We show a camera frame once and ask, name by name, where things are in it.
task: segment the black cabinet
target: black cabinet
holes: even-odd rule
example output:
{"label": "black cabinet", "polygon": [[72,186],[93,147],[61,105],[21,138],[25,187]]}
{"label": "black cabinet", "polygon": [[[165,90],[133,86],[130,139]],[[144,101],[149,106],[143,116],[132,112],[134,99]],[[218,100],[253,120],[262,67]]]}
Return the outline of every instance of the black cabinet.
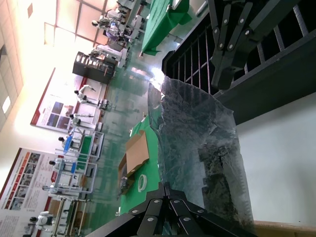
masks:
{"label": "black cabinet", "polygon": [[78,52],[75,62],[73,73],[108,84],[115,72],[115,64],[110,62],[92,62],[89,57],[82,52]]}

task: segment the brown cardboard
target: brown cardboard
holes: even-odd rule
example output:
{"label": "brown cardboard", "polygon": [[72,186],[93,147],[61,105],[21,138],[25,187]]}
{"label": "brown cardboard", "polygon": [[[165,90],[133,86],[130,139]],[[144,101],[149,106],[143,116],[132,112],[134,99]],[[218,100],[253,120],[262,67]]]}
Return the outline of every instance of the brown cardboard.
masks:
{"label": "brown cardboard", "polygon": [[126,143],[127,176],[131,176],[149,160],[146,133],[143,130]]}
{"label": "brown cardboard", "polygon": [[[121,160],[121,162],[119,163],[118,165],[118,188],[119,188],[119,185],[120,185],[120,180],[121,180],[121,177],[122,177],[122,169],[124,167],[124,165],[126,164],[126,154],[124,155],[123,159]],[[127,183],[129,184],[129,188],[132,186],[132,184],[135,182],[134,180],[134,175],[128,177],[127,179]]]}
{"label": "brown cardboard", "polygon": [[50,207],[49,207],[49,213],[53,216],[57,216],[58,209],[59,209],[60,201],[58,200],[51,200],[50,201]]}

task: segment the plastic bag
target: plastic bag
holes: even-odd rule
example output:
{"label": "plastic bag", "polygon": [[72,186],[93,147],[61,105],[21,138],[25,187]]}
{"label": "plastic bag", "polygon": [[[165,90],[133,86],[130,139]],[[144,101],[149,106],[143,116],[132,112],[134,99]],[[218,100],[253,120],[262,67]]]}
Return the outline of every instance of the plastic bag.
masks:
{"label": "plastic bag", "polygon": [[233,111],[203,90],[165,78],[150,84],[148,110],[159,141],[162,182],[207,211],[254,232]]}

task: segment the green table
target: green table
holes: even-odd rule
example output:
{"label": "green table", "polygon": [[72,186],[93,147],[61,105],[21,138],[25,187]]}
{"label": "green table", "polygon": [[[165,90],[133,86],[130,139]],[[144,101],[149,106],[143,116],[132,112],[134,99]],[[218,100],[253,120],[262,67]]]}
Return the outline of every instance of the green table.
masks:
{"label": "green table", "polygon": [[178,24],[184,25],[192,18],[188,14],[189,0],[181,0],[176,9],[169,9],[173,0],[153,0],[150,8],[150,17],[147,22],[142,52],[155,56],[156,47],[163,41],[169,32]]}
{"label": "green table", "polygon": [[[148,116],[143,122],[138,123],[133,127],[132,136],[139,134],[139,130],[144,130],[146,133],[149,160],[135,172],[135,183],[130,187],[126,195],[121,196],[120,213],[126,213],[133,207],[141,204],[146,199],[146,192],[158,189],[160,181],[158,173],[158,139],[154,131],[149,126]],[[147,186],[144,191],[138,192],[138,179],[140,175],[147,176]]]}

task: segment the wall poster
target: wall poster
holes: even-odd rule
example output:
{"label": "wall poster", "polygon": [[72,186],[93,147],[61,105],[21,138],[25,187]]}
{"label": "wall poster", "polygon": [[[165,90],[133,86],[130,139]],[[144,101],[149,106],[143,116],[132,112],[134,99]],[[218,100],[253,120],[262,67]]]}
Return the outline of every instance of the wall poster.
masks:
{"label": "wall poster", "polygon": [[50,198],[42,186],[55,181],[49,161],[56,158],[55,154],[19,149],[0,193],[1,237],[38,236],[30,218],[48,209]]}
{"label": "wall poster", "polygon": [[73,114],[79,105],[74,90],[79,90],[86,81],[87,78],[66,74],[55,68],[39,101],[31,125],[68,132],[69,115]]}

